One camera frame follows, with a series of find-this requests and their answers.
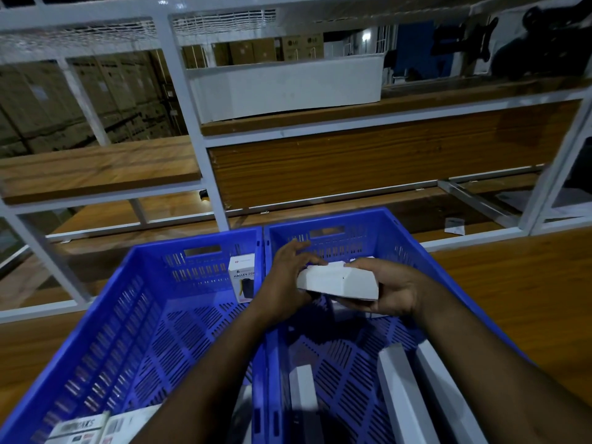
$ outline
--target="person's right hand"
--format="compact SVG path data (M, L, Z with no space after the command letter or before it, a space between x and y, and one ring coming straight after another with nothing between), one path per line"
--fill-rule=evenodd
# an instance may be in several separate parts
M379 283L377 301L336 299L354 310L390 316L413 315L418 312L426 291L443 288L417 269L392 261L361 258L345 266L372 271Z

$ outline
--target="white metal frame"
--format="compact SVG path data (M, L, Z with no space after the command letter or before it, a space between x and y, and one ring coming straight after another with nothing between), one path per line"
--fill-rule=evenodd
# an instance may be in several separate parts
M522 237L531 232L542 233L542 231L557 230L559 228L578 227L579 225L592 224L592 218L566 220L566 222L558 222L550 224L542 223L541 212L550 208L551 199L557 195L560 186L565 180L566 175L575 160L577 152L581 148L585 133L590 129L590 90L584 88L576 88L572 90L561 90L553 93L546 93L543 95L526 95L513 97L508 99L500 99L494 101L486 101L474 104L455 105L447 108L433 108L421 109L416 111L400 112L394 114L377 115L372 117L344 119L328 122L320 122L314 124L295 125L287 128L272 128L262 131L252 131L241 134L227 134L216 137L204 137L201 133L200 123L198 118L197 102L195 99L183 59L181 56L180 45L188 44L203 44L205 52L207 53L208 62L212 60L211 44L214 41L228 41L232 40L231 34L226 37L221 37L218 34L210 34L206 36L196 36L192 39L187 37L179 37L175 32L175 18L183 14L223 14L225 12L236 12L238 10L249 10L256 8L257 10L266 9L267 7L289 8L295 6L294 3L312 3L319 0L104 0L99 2L89 3L74 3L69 5L43 5L38 4L30 7L20 7L13 9L0 9L0 34L9 33L13 31L25 31L27 29L35 29L41 31L43 28L66 28L72 25L84 25L85 23L98 23L105 25L109 22L124 22L137 21L137 19L148 19L154 28L154 37L150 43L134 43L131 45L120 46L114 45L111 48L94 48L92 50L76 49L68 51L63 55L53 56L51 59L58 59L59 65L64 72L64 76L76 97L80 107L85 113L85 117L91 125L91 128L98 138L100 144L108 145L109 140L107 134L101 125L100 119L92 106L92 103L85 94L84 88L80 83L75 71L72 70L66 58L72 56L84 56L94 54L99 51L103 52L117 52L117 51L134 51L134 50L148 50L155 47L161 47L165 56L169 72L172 77L172 82L177 93L183 117L187 124L189 136L195 151L195 156L203 174L202 180L192 183L170 184L164 186L150 187L144 189L133 189L126 191L117 191L112 193L101 193L98 195L78 196L68 199L58 199L55 201L25 203L21 205L7 205L0 200L0 215L4 216L11 227L21 236L25 243L31 250L38 255L40 260L47 266L49 271L55 278L64 286L66 291L72 296L71 301L57 302L54 304L46 304L43 306L17 308L0 313L0 323L7 321L15 321L21 319L29 319L33 317L40 317L51 314L66 313L69 311L84 310L92 302L92 297L87 293L83 284L77 280L70 268L65 264L63 259L52 250L48 238L50 240L60 240L64 238L75 238L89 236L95 233L105 233L108 231L123 231L134 230L141 228L156 227L165 224L180 224L183 222L190 222L211 218L213 215L221 231L228 230L228 221L226 217L226 209L224 203L220 198L220 193L214 177L211 161L208 156L208 148L235 145L241 143L248 143L254 141L274 140L285 137L300 137L303 135L327 133L334 131L352 130L356 128L367 128L370 126L396 124L401 122L418 121L422 119L446 118L457 115L466 115L476 112L497 111L501 109L510 109L519 106L547 104L560 101L568 101L575 99L584 99L581 108L578 111L573 125L566 134L564 142L557 154L557 157L545 172L545 176L539 179L533 196L529 201L527 209L520 219L515 224L504 221L503 225L507 228L492 232L483 232L481 234L473 234L463 237L452 237L444 240L430 241L423 243L426 249L431 252L441 249L449 249L452 247L469 246L478 243L488 243L491 241L504 240L507 238ZM322 0L323 2L337 2L337 1L355 1L355 0ZM455 12L466 10L469 12L467 6L461 6ZM442 12L431 12L430 15L438 16ZM385 22L390 17L382 18L380 21ZM307 32L314 32L308 30L310 25L306 25ZM331 28L344 29L347 25L339 23L337 26L329 26L326 22L319 23L318 28L328 31ZM251 33L242 31L240 38L245 38L245 34L251 34L258 38L263 36L273 35L288 35L300 31L292 31L289 28L272 27L263 28ZM40 55L34 52L27 55L22 51L8 57L8 61L34 61L39 59L49 59L47 55ZM0 56L0 62L7 61L3 56ZM451 178L449 181L440 182L441 186L453 187L455 193L459 194L469 204L480 204L481 201L471 195L470 193L459 192L456 189L455 182L466 180L470 176L459 176L458 178ZM418 182L417 187L435 186L438 181L424 181ZM146 217L141 204L137 201L138 198L144 196L155 196L167 193L176 193L183 191L194 191L200 189L207 189L210 201L212 204L213 213L198 214L191 216L178 216L174 218L164 218L161 220L150 220ZM386 187L385 189L378 189L376 192L396 191L397 187ZM323 199L337 199L339 196L348 195L352 193L345 193L344 195L330 196ZM87 231L75 231L67 234L50 234L48 237L41 236L29 224L24 221L20 215L39 212L43 210L74 207L78 205L97 204L101 202L109 202L116 200L129 200L134 212L138 216L137 223L130 223L124 225L117 225L107 228L97 228ZM299 200L286 203L283 207L292 207L299 203L312 203L315 200ZM262 211L269 206L256 206L248 209L249 212Z

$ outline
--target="blue plastic crate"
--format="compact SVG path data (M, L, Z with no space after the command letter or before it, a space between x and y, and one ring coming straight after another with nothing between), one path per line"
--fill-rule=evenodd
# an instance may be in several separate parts
M515 345L446 274L386 208L369 209L263 229L266 269L275 252L293 238L310 240L327 261L374 256L413 266L453 292L505 342ZM290 371L310 364L325 437L335 442L392 443L393 432L382 397L378 352L400 342L413 351L424 336L411 318L382 317L336 323L322 297L266 336L268 354L268 442L298 440L292 424Z
M258 290L261 228L134 247L7 419L0 442L44 443L59 421L161 403L244 310L227 265L248 253L255 253ZM245 376L253 384L255 442L263 440L264 371L262 345Z

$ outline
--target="metal rack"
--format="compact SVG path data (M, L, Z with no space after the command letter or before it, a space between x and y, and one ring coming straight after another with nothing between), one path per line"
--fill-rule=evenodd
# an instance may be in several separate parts
M590 112L592 89L590 88L575 88L544 95L519 96L446 108L430 108L204 137L200 129L196 99L193 96L181 56L181 46L184 45L202 45L207 60L211 61L212 53L209 45L222 41L366 28L402 21L414 22L424 19L466 17L474 13L491 12L500 6L507 8L535 1L537 0L485 0L477 5L455 5L452 3L431 8L429 0L257 0L256 5L254 5L254 0L104 0L69 5L45 5L41 0L35 0L35 6L0 9L0 64L57 60L72 93L102 146L108 146L108 137L67 58L161 48L175 91L178 94L196 160L203 174L201 181L197 183L133 189L56 201L7 205L0 199L0 214L6 218L31 250L38 255L72 298L70 301L2 311L0 312L0 323L84 310L93 301L84 285L78 281L64 260L52 249L48 239L27 224L21 217L22 214L127 199L138 216L138 223L130 226L150 226L156 223L158 225L174 224L193 218L150 221L146 218L137 198L205 188L208 191L213 216L219 230L228 230L227 212L220 198L208 156L207 149L209 147L581 99L581 106L573 120L573 125L566 134L555 160L548 166L544 175L539 178L522 217L518 218L500 211L483 199L460 189L456 184L463 180L501 176L507 174L508 171L460 176L449 181L426 181L413 185L435 186L438 184L444 190L467 202L504 227L498 231L423 243L425 248L430 251L522 237L533 232L543 233L592 223L592 218L579 218L577 221L566 220L567 222L546 225L543 224L542 219L543 212L551 207L554 196L557 195L569 173L582 143L588 135L592 135ZM523 170L510 169L509 172ZM386 188L391 191L410 189L408 186Z

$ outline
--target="small white box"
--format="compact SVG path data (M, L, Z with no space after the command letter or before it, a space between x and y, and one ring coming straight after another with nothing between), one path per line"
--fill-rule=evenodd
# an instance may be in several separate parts
M129 444L135 435L154 416L160 405L153 405L128 413L111 416L101 439L101 444Z
M245 254L230 258L228 276L236 301L239 304L250 302L255 295L255 254Z
M80 417L56 425L46 444L98 444L109 413Z
M298 275L296 286L343 298L378 299L378 283L372 271L343 265L343 261L333 261L327 266L309 266Z

